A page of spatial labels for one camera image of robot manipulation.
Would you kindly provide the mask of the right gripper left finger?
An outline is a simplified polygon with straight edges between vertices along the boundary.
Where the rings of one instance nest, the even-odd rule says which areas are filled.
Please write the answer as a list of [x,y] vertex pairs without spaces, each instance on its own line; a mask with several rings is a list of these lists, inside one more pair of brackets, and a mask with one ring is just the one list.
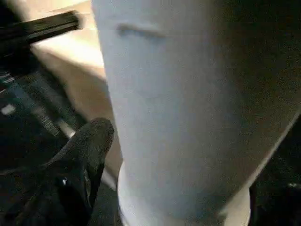
[[14,214],[15,226],[86,226],[91,218],[112,145],[114,127],[106,118],[82,126],[48,162],[18,175],[32,178]]

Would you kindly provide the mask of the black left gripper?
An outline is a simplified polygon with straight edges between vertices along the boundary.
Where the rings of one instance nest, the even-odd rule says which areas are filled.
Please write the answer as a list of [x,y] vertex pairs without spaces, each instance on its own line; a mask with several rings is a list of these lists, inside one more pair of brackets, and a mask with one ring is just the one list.
[[0,172],[40,164],[79,127],[62,83],[33,52],[36,42],[80,28],[75,11],[23,21],[0,12]]

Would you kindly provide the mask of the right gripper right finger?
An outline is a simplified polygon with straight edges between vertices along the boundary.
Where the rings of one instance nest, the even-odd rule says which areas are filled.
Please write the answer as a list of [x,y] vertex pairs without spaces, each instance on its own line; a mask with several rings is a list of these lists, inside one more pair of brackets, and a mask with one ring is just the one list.
[[260,176],[250,188],[251,226],[299,226],[301,177]]

